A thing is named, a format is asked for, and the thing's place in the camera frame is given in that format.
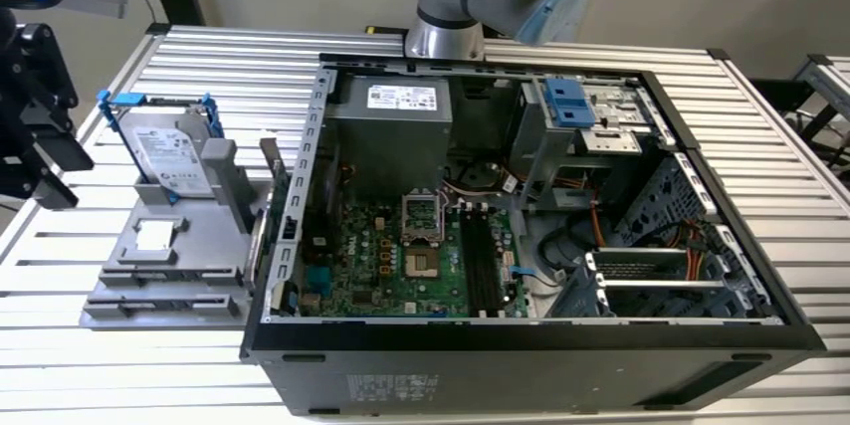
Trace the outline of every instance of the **ram slot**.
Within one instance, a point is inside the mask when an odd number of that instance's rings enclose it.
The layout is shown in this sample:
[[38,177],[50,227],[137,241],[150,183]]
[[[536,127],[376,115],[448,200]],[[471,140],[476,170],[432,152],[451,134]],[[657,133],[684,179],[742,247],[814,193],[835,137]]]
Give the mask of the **ram slot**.
[[469,316],[495,317],[500,310],[499,279],[485,212],[461,213],[460,248]]

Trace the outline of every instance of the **blue plastic clip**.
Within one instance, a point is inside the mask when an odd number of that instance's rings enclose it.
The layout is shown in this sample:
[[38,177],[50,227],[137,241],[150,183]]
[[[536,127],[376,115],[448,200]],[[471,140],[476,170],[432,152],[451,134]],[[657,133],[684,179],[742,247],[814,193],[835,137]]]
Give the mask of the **blue plastic clip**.
[[596,115],[587,104],[581,84],[564,79],[548,79],[544,84],[543,97],[555,112],[555,124],[561,127],[591,127],[596,123]]
[[513,274],[519,276],[535,276],[533,270],[531,268],[520,268],[519,266],[511,266],[509,268],[507,268],[507,270],[509,271],[511,276]]
[[204,94],[200,99],[200,104],[206,111],[206,120],[209,121],[209,134],[216,138],[224,137],[224,128],[221,121],[217,119],[217,105],[209,94]]
[[141,169],[141,164],[136,155],[133,154],[133,149],[130,148],[130,144],[128,143],[128,138],[124,136],[124,131],[121,130],[121,125],[118,124],[118,119],[112,113],[112,103],[109,102],[110,93],[108,90],[100,90],[97,93],[97,109],[101,111],[101,115],[106,119],[106,125],[112,129],[114,133],[118,134],[118,138],[121,139],[121,143],[124,147],[128,149],[128,153],[130,154],[130,158],[133,159],[133,164],[138,170],[141,175],[141,183],[149,183],[149,179],[144,174],[144,170]]

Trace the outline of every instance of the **side panel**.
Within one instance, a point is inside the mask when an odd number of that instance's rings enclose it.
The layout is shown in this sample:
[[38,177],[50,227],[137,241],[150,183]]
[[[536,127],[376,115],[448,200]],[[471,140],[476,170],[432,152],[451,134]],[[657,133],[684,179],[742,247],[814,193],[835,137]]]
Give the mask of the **side panel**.
[[274,353],[262,370],[293,415],[595,412],[700,408],[792,357],[731,350],[325,351],[282,359]]

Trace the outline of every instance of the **slotted metal surface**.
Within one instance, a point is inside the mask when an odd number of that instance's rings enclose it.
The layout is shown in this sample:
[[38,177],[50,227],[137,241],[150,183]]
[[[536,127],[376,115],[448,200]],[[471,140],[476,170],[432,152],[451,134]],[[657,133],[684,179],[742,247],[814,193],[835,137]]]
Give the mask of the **slotted metal surface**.
[[[396,56],[401,39],[174,27],[166,36],[144,39],[110,88],[178,98],[210,92],[226,136],[238,145],[237,161],[252,177],[266,177],[256,140],[262,131],[273,132],[284,159],[293,157],[320,52]],[[529,49],[503,41],[488,43],[487,57],[656,72],[830,351],[696,413],[417,416],[393,423],[846,423],[848,201],[734,66],[697,50],[568,44]],[[76,327],[136,201],[136,174],[117,138],[94,115],[81,132],[97,167],[64,175],[78,208],[49,212],[28,202],[0,238],[0,292],[6,293],[0,294],[0,411],[10,412],[0,420],[149,424],[249,417],[312,423],[289,416],[258,367],[238,364],[241,332]]]

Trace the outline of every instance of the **blue latch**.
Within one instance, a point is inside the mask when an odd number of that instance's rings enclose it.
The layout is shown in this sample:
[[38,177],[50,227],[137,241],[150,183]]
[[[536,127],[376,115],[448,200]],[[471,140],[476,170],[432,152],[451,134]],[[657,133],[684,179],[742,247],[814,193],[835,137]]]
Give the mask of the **blue latch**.
[[584,98],[581,84],[575,80],[545,80],[543,97],[555,113],[557,126],[588,128],[593,125],[596,115]]
[[331,296],[331,268],[327,266],[307,268],[307,289],[323,298]]

